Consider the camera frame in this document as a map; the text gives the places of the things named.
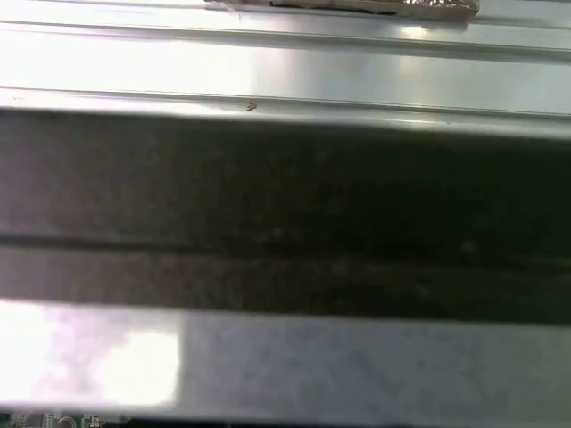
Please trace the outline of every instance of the metal surface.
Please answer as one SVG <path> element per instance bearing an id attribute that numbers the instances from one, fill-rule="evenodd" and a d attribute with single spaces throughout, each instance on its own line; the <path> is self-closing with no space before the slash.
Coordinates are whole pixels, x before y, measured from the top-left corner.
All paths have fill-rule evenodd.
<path id="1" fill-rule="evenodd" d="M 203 7 L 4 1 L 0 103 L 568 135 L 571 4 L 487 0 L 466 27 Z"/>
<path id="2" fill-rule="evenodd" d="M 0 303 L 0 405 L 569 426 L 566 327 L 80 304 L 568 325 L 570 9 L 1 2 L 0 297 L 77 306 Z"/>
<path id="3" fill-rule="evenodd" d="M 377 426 L 571 420 L 568 330 L 8 300 L 0 310 L 7 407 Z"/>

